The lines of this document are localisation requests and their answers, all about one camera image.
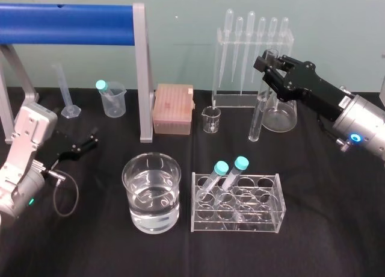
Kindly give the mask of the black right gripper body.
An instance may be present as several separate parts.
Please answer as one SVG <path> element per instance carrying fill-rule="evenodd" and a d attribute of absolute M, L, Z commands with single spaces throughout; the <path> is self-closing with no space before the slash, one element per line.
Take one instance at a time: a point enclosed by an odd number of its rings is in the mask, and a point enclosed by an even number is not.
<path fill-rule="evenodd" d="M 288 101 L 302 102 L 305 106 L 334 122 L 343 112 L 341 102 L 348 96 L 339 88 L 319 77 L 315 65 L 305 61 L 284 77 Z"/>

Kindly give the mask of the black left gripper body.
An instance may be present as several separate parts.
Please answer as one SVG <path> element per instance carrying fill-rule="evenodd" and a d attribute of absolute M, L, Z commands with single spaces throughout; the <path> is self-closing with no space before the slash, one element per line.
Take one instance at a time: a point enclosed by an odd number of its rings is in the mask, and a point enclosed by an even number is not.
<path fill-rule="evenodd" d="M 67 134 L 55 130 L 49 140 L 45 141 L 41 148 L 41 163 L 45 168 L 51 168 L 60 156 L 71 151 L 73 140 Z"/>

